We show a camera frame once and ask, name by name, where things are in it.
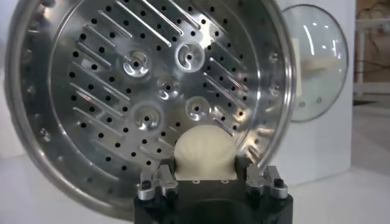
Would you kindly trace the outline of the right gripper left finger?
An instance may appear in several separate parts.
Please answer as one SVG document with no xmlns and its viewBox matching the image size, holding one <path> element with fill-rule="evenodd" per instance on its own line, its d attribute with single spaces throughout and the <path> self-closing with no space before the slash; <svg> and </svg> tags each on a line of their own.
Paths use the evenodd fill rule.
<svg viewBox="0 0 390 224">
<path fill-rule="evenodd" d="M 157 190 L 163 197 L 175 197 L 178 193 L 179 183 L 175 178 L 175 159 L 170 157 L 160 161 L 157 169 L 143 169 L 140 173 L 140 182 L 137 184 L 137 197 L 140 200 L 153 200 Z"/>
</svg>

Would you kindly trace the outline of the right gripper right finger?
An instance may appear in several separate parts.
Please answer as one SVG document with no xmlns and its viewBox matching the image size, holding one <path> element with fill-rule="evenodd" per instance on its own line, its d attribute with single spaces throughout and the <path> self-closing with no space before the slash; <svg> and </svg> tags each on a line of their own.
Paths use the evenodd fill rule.
<svg viewBox="0 0 390 224">
<path fill-rule="evenodd" d="M 250 159 L 236 156 L 235 171 L 237 178 L 244 180 L 248 192 L 259 195 L 267 194 L 278 200 L 288 198 L 288 187 L 276 166 L 266 166 L 261 170 Z"/>
</svg>

